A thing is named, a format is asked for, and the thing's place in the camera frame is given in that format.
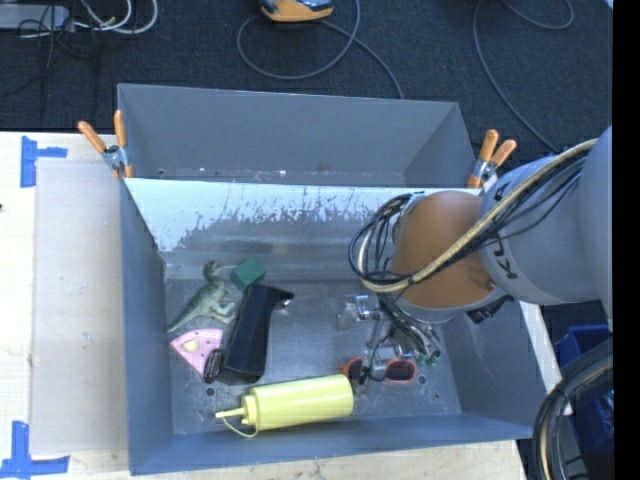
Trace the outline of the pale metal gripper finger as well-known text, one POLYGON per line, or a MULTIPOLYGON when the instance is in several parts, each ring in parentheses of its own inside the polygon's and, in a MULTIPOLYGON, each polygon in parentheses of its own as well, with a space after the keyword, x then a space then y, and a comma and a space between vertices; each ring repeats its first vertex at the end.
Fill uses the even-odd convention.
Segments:
POLYGON ((400 373, 397 369, 399 357, 391 345, 382 346, 371 357, 367 366, 367 376, 375 381, 398 381, 400 373))
POLYGON ((371 318, 372 307, 369 296, 366 294, 346 295, 342 309, 337 315, 337 328, 348 330, 355 323, 363 322, 371 318))

